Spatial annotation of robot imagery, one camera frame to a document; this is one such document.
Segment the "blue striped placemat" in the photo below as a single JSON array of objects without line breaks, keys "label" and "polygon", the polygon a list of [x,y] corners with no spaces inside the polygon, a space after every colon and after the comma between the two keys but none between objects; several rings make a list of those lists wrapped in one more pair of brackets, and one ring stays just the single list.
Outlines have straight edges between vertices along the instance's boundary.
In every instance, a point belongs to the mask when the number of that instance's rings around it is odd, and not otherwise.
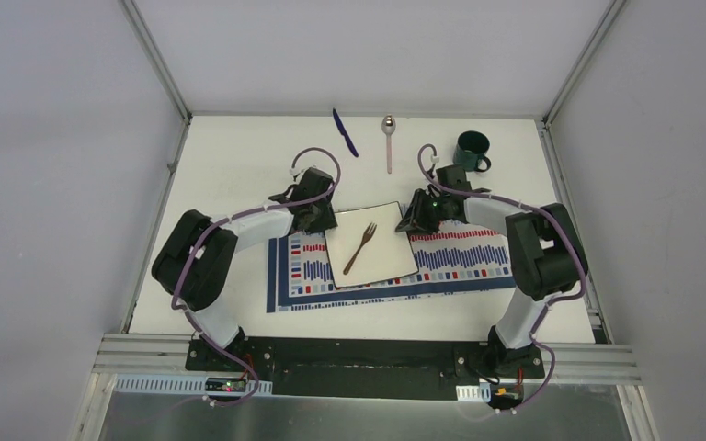
[{"label": "blue striped placemat", "polygon": [[309,311],[514,288],[506,239],[455,220],[431,235],[373,239],[350,273],[331,262],[330,240],[304,232],[268,243],[266,311]]}]

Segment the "metal spoon pink handle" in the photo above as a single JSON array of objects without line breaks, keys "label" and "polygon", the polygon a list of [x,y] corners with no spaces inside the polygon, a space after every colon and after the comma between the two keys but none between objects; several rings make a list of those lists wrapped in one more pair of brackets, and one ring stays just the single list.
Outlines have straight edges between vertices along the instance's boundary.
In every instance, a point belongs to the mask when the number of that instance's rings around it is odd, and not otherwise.
[{"label": "metal spoon pink handle", "polygon": [[381,130],[385,135],[386,170],[390,175],[393,172],[393,134],[396,130],[393,115],[386,115],[381,122]]}]

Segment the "white square plate black rim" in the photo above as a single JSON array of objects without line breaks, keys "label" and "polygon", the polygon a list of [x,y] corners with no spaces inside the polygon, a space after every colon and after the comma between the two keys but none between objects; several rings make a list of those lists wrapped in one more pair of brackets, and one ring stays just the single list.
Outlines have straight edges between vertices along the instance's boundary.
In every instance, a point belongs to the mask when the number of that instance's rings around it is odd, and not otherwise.
[{"label": "white square plate black rim", "polygon": [[[336,214],[337,226],[325,232],[326,253],[336,288],[373,285],[417,273],[418,264],[408,235],[394,231],[402,217],[402,207],[397,201]],[[349,274],[344,275],[347,261],[372,222],[377,224],[377,231],[359,253]]]}]

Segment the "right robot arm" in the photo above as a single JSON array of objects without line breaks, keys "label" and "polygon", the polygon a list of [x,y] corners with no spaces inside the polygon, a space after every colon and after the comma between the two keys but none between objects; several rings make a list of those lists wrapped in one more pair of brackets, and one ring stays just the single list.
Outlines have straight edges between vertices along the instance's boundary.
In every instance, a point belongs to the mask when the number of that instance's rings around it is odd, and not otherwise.
[{"label": "right robot arm", "polygon": [[418,189],[395,230],[431,235],[443,221],[482,226],[507,238],[516,292],[489,332],[484,361],[493,374],[508,376],[537,346],[534,334],[548,309],[572,300],[567,293],[576,284],[586,288],[588,263],[569,211],[561,203],[533,207],[491,194]]}]

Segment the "brown wooden fork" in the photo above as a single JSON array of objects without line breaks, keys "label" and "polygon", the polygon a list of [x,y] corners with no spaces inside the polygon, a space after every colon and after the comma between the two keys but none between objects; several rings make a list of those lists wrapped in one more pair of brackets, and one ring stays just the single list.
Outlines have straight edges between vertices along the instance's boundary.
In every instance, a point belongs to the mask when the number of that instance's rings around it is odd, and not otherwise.
[{"label": "brown wooden fork", "polygon": [[354,252],[354,254],[349,258],[349,260],[346,263],[346,266],[343,269],[343,274],[348,275],[349,272],[351,271],[353,265],[355,265],[355,262],[359,256],[359,253],[363,249],[363,247],[372,239],[374,236],[375,232],[377,231],[377,224],[372,222],[370,223],[367,228],[364,230],[361,236],[361,240],[359,243],[358,248]]}]

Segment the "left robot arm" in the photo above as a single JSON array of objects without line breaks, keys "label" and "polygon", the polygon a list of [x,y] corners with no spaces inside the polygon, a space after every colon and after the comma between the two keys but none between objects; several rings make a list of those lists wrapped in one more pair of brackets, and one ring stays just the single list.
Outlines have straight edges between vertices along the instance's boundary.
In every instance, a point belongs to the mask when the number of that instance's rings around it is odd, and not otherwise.
[{"label": "left robot arm", "polygon": [[209,342],[208,358],[221,371],[237,369],[244,348],[234,341],[241,326],[224,305],[222,291],[236,254],[295,232],[336,227],[332,198],[295,205],[283,198],[215,220],[196,209],[183,213],[154,259],[151,275],[172,296],[193,329]]}]

